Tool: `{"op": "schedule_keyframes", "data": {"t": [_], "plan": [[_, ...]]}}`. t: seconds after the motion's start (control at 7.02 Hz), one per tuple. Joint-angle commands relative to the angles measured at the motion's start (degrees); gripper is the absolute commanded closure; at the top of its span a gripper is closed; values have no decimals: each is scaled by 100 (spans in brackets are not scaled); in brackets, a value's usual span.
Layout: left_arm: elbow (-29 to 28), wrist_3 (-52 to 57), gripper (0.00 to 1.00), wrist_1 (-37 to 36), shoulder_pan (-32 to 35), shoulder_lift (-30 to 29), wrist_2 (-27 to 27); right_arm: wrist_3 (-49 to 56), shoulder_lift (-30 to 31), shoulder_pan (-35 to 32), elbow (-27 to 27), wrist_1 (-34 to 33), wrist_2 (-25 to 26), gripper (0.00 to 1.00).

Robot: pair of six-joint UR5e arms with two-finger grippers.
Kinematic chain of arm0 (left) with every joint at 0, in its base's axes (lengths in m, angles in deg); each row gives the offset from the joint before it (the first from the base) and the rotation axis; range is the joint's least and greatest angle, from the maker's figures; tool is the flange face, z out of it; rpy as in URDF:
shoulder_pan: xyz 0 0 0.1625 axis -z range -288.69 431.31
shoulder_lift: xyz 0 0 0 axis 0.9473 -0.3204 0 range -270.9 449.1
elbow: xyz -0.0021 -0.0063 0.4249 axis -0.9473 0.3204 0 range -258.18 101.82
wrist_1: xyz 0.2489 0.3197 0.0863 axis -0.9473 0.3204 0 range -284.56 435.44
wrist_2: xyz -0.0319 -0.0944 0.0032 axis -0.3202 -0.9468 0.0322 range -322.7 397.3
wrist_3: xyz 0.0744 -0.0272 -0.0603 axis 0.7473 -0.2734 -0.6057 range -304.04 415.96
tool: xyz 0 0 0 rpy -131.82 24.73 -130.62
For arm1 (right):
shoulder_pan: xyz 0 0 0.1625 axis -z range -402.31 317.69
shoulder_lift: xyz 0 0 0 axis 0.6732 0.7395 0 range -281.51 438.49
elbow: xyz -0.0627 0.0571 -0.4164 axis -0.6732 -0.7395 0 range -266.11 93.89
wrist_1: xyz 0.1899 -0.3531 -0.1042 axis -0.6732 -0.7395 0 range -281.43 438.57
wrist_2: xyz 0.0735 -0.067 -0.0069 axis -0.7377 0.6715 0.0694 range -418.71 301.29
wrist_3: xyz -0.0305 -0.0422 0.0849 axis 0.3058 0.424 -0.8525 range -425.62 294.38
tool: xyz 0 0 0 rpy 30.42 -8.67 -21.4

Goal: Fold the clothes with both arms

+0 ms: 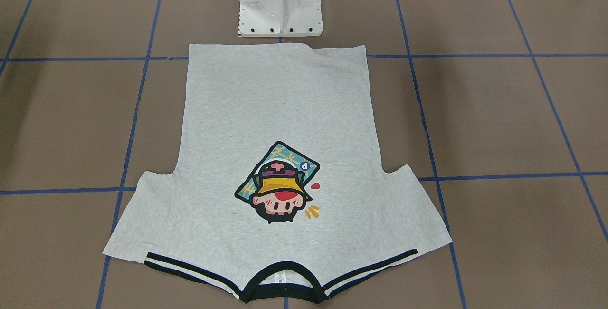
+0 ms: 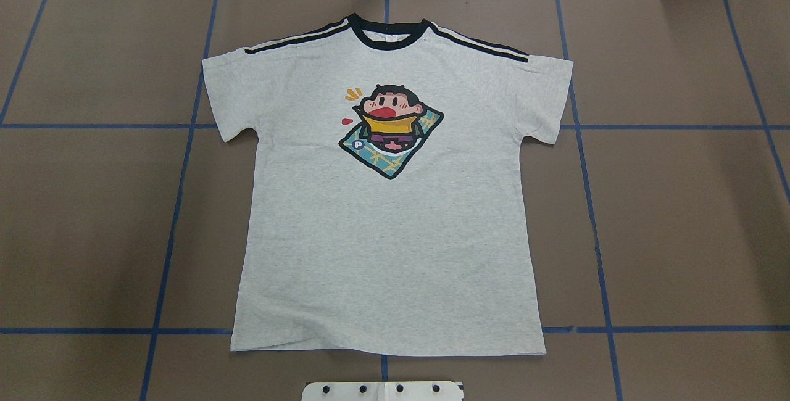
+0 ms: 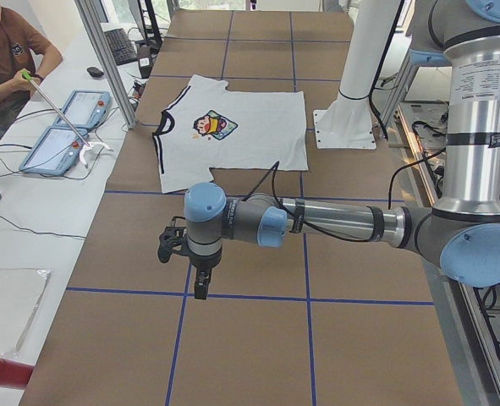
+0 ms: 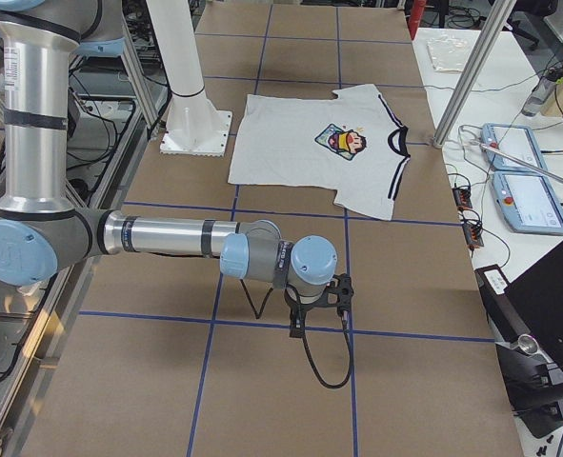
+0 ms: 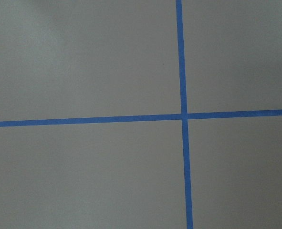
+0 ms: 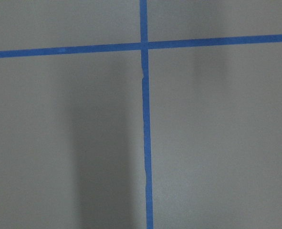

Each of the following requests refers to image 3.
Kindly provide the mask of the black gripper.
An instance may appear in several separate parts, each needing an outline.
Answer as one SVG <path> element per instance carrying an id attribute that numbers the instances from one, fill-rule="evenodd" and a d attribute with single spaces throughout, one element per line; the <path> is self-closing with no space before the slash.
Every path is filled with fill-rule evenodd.
<path id="1" fill-rule="evenodd" d="M 190 263 L 196 270 L 194 294 L 196 299 L 207 299 L 212 270 L 219 264 L 219 255 L 193 255 Z"/>

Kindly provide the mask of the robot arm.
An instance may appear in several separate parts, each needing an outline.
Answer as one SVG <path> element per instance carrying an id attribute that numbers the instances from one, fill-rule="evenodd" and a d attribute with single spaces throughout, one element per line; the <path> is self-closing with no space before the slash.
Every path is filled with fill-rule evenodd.
<path id="1" fill-rule="evenodd" d="M 424 1 L 413 49 L 452 65 L 442 193 L 429 208 L 346 206 L 254 194 L 228 198 L 213 183 L 184 197 L 183 252 L 205 299 L 226 239 L 278 247 L 287 233 L 318 232 L 412 251 L 475 288 L 500 283 L 500 1 Z"/>

